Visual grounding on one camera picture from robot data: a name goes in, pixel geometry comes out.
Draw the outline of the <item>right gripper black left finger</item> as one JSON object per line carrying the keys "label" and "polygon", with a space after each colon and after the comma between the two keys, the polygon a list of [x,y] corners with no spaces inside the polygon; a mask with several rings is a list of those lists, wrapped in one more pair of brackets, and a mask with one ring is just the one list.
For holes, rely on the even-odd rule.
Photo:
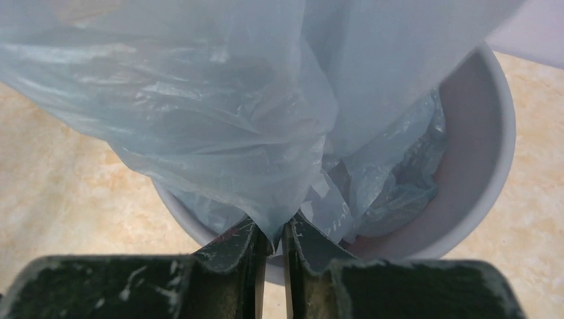
{"label": "right gripper black left finger", "polygon": [[2,318],[260,318],[267,239],[244,218],[188,255],[53,255],[29,263]]}

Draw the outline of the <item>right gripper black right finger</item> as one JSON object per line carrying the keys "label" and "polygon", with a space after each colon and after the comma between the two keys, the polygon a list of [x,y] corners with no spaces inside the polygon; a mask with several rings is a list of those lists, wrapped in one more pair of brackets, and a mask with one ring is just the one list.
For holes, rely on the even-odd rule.
{"label": "right gripper black right finger", "polygon": [[524,318],[508,281],[473,260],[362,261],[296,214],[282,234],[290,318]]}

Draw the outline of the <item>blue plastic trash bag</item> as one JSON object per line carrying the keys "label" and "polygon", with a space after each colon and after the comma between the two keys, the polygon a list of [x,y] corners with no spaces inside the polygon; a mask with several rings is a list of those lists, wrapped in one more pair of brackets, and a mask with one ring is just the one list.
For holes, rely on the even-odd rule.
{"label": "blue plastic trash bag", "polygon": [[1,81],[222,232],[332,240],[419,213],[439,84],[521,1],[2,1]]}

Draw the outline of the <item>grey plastic trash bin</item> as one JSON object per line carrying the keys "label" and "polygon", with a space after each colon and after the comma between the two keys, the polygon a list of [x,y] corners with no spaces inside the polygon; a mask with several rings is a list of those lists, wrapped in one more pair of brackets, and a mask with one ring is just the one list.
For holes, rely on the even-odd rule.
{"label": "grey plastic trash bin", "polygon": [[438,259],[461,243],[499,197],[515,151],[515,110],[500,63],[481,45],[439,89],[446,119],[446,151],[434,174],[438,192],[405,226],[378,237],[365,231],[347,249],[301,246],[311,268],[330,260]]}

